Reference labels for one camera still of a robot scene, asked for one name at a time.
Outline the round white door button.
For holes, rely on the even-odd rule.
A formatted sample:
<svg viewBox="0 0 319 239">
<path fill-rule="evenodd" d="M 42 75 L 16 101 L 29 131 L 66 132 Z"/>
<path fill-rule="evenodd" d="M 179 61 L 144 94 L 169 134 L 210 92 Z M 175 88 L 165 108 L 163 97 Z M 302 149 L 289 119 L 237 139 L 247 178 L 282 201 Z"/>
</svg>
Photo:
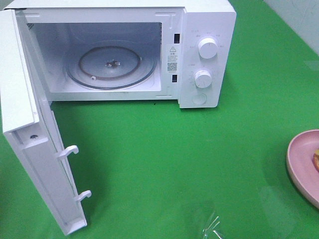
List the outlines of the round white door button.
<svg viewBox="0 0 319 239">
<path fill-rule="evenodd" d="M 207 95 L 204 93 L 200 93 L 192 97 L 192 102 L 195 105 L 203 105 L 206 103 L 206 101 L 207 101 Z"/>
</svg>

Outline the white microwave knob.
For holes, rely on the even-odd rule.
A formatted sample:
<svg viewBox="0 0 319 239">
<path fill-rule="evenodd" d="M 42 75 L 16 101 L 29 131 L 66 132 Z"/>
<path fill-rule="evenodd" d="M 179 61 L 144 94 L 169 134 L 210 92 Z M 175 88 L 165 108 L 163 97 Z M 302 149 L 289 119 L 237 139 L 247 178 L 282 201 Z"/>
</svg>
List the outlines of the white microwave knob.
<svg viewBox="0 0 319 239">
<path fill-rule="evenodd" d="M 213 37 L 205 37 L 198 43 L 199 55 L 204 59 L 213 58 L 218 51 L 217 42 Z"/>
<path fill-rule="evenodd" d="M 212 76 L 209 71 L 200 70 L 195 73 L 194 81 L 198 88 L 204 89 L 212 84 Z"/>
</svg>

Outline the white microwave door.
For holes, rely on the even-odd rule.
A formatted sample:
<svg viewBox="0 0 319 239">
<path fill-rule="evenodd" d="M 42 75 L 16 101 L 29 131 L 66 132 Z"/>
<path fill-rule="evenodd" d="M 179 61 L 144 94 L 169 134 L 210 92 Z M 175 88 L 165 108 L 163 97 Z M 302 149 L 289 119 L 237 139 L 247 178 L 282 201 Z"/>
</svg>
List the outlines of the white microwave door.
<svg viewBox="0 0 319 239">
<path fill-rule="evenodd" d="M 2 131 L 65 235 L 87 225 L 68 155 L 44 90 L 44 63 L 35 24 L 22 10 L 0 13 L 0 104 Z"/>
</svg>

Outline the pink round plate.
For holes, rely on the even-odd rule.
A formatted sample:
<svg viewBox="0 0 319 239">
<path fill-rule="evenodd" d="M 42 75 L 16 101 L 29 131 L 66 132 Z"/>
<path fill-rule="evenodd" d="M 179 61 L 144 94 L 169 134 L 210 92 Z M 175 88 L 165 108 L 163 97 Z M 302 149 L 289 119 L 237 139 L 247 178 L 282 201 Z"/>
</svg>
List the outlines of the pink round plate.
<svg viewBox="0 0 319 239">
<path fill-rule="evenodd" d="M 314 153 L 319 148 L 319 130 L 297 134 L 289 143 L 286 165 L 298 191 L 316 208 L 319 207 L 319 171 Z"/>
</svg>

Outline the burger with lettuce and cheese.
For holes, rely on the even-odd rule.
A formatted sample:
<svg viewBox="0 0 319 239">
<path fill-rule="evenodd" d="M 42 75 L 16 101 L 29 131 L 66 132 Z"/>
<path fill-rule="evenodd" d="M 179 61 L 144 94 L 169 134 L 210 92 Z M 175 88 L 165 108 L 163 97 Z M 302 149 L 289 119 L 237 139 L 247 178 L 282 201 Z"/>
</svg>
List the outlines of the burger with lettuce and cheese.
<svg viewBox="0 0 319 239">
<path fill-rule="evenodd" d="M 319 171 L 319 149 L 314 152 L 313 163 L 317 171 Z"/>
</svg>

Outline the white microwave oven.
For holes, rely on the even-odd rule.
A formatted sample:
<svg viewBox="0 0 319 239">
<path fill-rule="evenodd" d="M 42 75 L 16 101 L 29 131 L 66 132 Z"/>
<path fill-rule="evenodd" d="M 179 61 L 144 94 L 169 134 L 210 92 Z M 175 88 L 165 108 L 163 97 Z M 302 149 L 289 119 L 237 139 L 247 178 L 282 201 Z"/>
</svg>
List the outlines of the white microwave oven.
<svg viewBox="0 0 319 239">
<path fill-rule="evenodd" d="M 35 24 L 34 35 L 44 63 L 44 90 L 50 102 L 177 100 L 181 108 L 217 106 L 234 30 L 236 12 L 226 0 L 15 0 L 6 9 L 22 10 Z M 213 37 L 217 54 L 199 55 L 198 43 Z M 118 90 L 96 90 L 66 72 L 74 47 L 124 40 L 157 44 L 157 66 L 143 82 Z M 197 71 L 207 70 L 212 84 L 195 85 Z M 195 105 L 192 97 L 207 101 Z"/>
</svg>

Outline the glass microwave turntable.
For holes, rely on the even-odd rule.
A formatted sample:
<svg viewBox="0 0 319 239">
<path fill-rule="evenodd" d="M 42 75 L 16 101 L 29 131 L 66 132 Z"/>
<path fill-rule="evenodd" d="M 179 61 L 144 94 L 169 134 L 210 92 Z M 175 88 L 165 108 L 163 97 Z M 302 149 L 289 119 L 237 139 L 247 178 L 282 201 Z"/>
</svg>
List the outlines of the glass microwave turntable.
<svg viewBox="0 0 319 239">
<path fill-rule="evenodd" d="M 137 85 L 151 76 L 159 57 L 157 44 L 100 41 L 70 50 L 66 72 L 84 87 L 118 90 Z"/>
</svg>

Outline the clear tape strip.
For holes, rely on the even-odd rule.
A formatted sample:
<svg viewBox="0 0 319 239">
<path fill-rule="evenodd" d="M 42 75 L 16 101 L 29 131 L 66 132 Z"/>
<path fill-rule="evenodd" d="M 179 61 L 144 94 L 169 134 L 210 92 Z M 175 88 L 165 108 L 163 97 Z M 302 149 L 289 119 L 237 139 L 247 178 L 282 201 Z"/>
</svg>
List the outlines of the clear tape strip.
<svg viewBox="0 0 319 239">
<path fill-rule="evenodd" d="M 218 231 L 218 226 L 220 224 L 219 216 L 217 216 L 215 213 L 212 213 L 203 230 L 202 230 L 202 239 L 222 239 L 223 236 Z"/>
</svg>

